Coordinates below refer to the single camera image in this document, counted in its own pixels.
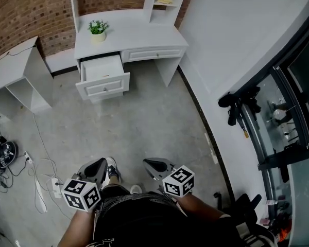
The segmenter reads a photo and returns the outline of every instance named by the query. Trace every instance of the gray floor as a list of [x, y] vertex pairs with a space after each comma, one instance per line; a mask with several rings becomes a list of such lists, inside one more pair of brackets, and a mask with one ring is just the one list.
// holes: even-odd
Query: gray floor
[[[112, 156], [123, 185], [143, 183], [147, 190], [154, 190], [157, 185], [143, 169], [142, 159], [165, 157], [193, 170], [194, 194], [215, 206], [213, 193], [221, 191], [227, 196], [227, 188], [180, 75], [176, 73], [166, 88], [151, 61], [128, 63], [125, 69], [131, 72], [130, 91], [97, 105], [81, 100], [75, 87], [77, 71], [55, 77], [54, 106], [36, 115], [36, 121], [49, 156], [56, 162], [57, 175], [66, 180], [84, 163]], [[20, 154], [28, 151], [39, 164], [38, 174], [52, 174], [50, 164], [40, 160], [46, 154], [30, 111], [21, 108], [14, 121], [0, 128], [3, 136], [17, 142]], [[11, 169], [17, 173], [23, 165], [24, 159], [19, 158]], [[46, 180], [40, 177], [43, 186]], [[26, 170], [14, 178], [8, 193], [0, 193], [0, 228], [21, 246], [55, 246], [69, 224], [49, 194], [42, 193], [48, 207], [44, 215], [35, 209], [35, 183]], [[66, 215], [73, 215], [63, 199], [56, 202]]]

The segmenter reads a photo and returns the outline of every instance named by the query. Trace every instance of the desk drawer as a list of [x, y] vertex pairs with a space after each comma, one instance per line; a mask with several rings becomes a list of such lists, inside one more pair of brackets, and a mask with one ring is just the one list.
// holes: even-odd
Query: desk drawer
[[80, 63], [81, 82], [76, 83], [83, 100], [129, 90], [129, 73], [124, 73], [119, 56]]
[[122, 62], [131, 62], [139, 60], [151, 60], [162, 58], [178, 58], [183, 56], [184, 48], [182, 47], [154, 47], [154, 48], [137, 48], [121, 52]]

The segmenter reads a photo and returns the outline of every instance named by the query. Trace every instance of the potted plant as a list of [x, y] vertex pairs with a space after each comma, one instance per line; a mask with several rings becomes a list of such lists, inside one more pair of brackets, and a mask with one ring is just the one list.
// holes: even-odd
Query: potted plant
[[93, 42], [102, 42], [107, 37], [107, 34], [105, 33], [105, 30], [108, 29], [109, 24], [108, 22], [101, 21], [95, 21], [89, 23], [90, 32], [92, 33], [92, 41]]

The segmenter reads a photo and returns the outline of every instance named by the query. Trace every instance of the white cable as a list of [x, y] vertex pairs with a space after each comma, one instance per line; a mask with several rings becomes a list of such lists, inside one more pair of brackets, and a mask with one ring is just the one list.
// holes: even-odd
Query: white cable
[[[42, 145], [43, 145], [43, 148], [45, 149], [45, 152], [46, 152], [47, 157], [48, 157], [48, 158], [41, 158], [40, 160], [47, 160], [47, 161], [50, 161], [51, 167], [53, 168], [53, 175], [40, 174], [40, 175], [44, 175], [45, 177], [48, 177], [48, 180], [46, 181], [46, 188], [47, 188], [47, 189], [45, 189], [45, 188], [41, 185], [41, 183], [39, 182], [39, 179], [38, 179], [38, 176], [37, 176], [37, 168], [38, 168], [38, 165], [35, 166], [35, 165], [33, 164], [33, 162], [32, 162], [31, 164], [33, 165], [33, 168], [30, 168], [30, 169], [32, 169], [33, 173], [32, 173], [32, 174], [29, 173], [29, 170], [30, 170], [30, 169], [28, 169], [28, 171], [27, 171], [27, 173], [28, 173], [29, 175], [31, 175], [31, 176], [33, 175], [34, 178], [35, 178], [35, 207], [36, 207], [37, 211], [38, 211], [40, 214], [45, 214], [45, 213], [47, 212], [47, 206], [46, 206], [44, 200], [42, 199], [42, 197], [41, 197], [41, 195], [40, 195], [40, 193], [39, 193], [39, 191], [38, 191], [38, 188], [37, 188], [37, 181], [38, 181], [38, 184], [40, 185], [40, 187], [41, 187], [43, 190], [45, 190], [46, 192], [49, 193], [49, 196], [50, 196], [51, 200], [52, 200], [52, 201], [55, 203], [55, 205], [59, 208], [59, 210], [61, 211], [61, 213], [62, 213], [64, 216], [66, 216], [69, 220], [71, 220], [67, 215], [65, 215], [65, 214], [63, 213], [63, 211], [61, 210], [60, 206], [56, 203], [56, 201], [52, 198], [52, 195], [50, 194], [53, 190], [49, 190], [49, 188], [48, 188], [48, 182], [49, 182], [52, 178], [57, 178], [62, 184], [63, 184], [64, 182], [56, 175], [56, 171], [57, 171], [56, 164], [55, 164], [55, 162], [54, 162], [53, 160], [51, 160], [50, 157], [49, 157], [49, 154], [48, 154], [48, 152], [47, 152], [47, 149], [46, 149], [46, 147], [45, 147], [45, 144], [44, 144], [44, 142], [43, 142], [43, 140], [42, 140], [42, 137], [41, 137], [41, 135], [40, 135], [39, 127], [38, 127], [38, 124], [37, 124], [37, 122], [36, 122], [36, 117], [35, 117], [35, 114], [34, 114], [34, 113], [33, 113], [33, 120], [35, 121], [35, 125], [36, 125], [37, 130], [38, 130], [39, 138], [40, 138], [40, 140], [41, 140], [41, 143], [42, 143]], [[45, 212], [44, 212], [44, 213], [42, 213], [41, 211], [39, 211], [39, 209], [37, 208], [37, 204], [36, 204], [37, 194], [38, 194], [39, 198], [41, 199], [42, 203], [43, 203], [44, 206], [45, 206]]]

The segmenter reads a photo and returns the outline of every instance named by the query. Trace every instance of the white flower pot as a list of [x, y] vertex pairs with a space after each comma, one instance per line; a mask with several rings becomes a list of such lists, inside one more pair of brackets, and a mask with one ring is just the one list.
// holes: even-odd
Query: white flower pot
[[100, 43], [100, 42], [104, 41], [106, 38], [107, 38], [107, 34], [105, 33], [105, 31], [101, 34], [92, 34], [91, 35], [92, 43]]

